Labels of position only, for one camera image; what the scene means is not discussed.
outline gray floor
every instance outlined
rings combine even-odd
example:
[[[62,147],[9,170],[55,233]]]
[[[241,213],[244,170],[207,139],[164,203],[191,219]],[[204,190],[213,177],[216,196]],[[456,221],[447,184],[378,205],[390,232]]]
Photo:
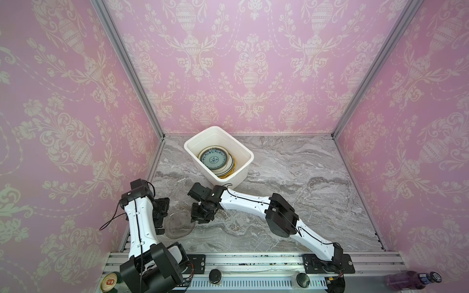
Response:
[[[273,235],[265,220],[220,210],[215,220],[190,224],[195,182],[212,187],[184,150],[189,137],[166,136],[153,184],[171,200],[165,219],[165,244],[179,241],[186,251],[303,251],[295,241]],[[281,194],[300,218],[344,251],[381,250],[370,219],[329,136],[237,136],[254,153],[249,174],[236,191],[261,196]]]

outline purple bottle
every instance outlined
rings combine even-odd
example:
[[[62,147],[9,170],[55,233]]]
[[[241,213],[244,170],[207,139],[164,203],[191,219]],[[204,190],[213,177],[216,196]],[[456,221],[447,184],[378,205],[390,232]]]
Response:
[[[386,285],[391,290],[400,291],[403,289],[424,289],[427,284],[440,283],[443,279],[434,271],[429,273],[417,273],[414,270],[409,270],[394,275],[387,275],[385,280]]]

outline damask pattern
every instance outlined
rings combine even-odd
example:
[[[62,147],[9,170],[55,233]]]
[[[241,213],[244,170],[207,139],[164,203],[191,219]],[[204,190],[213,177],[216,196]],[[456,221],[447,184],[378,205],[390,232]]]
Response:
[[[2,3],[0,92],[0,292],[93,292],[125,225],[98,229],[159,140],[91,3]]]
[[[106,0],[166,134],[330,133],[406,3]]]
[[[427,0],[339,137],[384,240],[464,292],[469,277],[469,1]]]

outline stack of plates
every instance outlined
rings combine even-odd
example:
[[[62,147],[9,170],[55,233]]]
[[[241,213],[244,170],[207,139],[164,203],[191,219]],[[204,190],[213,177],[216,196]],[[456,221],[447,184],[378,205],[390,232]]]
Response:
[[[228,177],[235,171],[235,158],[220,146],[211,146],[203,149],[199,153],[198,158],[220,179]]]

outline black mounting plate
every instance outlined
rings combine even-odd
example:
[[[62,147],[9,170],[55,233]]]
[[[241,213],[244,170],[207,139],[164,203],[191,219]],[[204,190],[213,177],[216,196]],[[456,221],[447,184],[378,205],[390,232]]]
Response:
[[[307,274],[327,274],[329,272],[323,269],[321,260],[314,254],[303,255],[303,267]],[[342,271],[344,274],[355,274],[352,259],[350,255],[344,254],[342,262]]]
[[[205,255],[187,255],[189,259],[188,262],[194,265],[194,274],[195,275],[203,275],[205,273]],[[183,274],[190,274],[192,268],[190,266],[187,267]]]

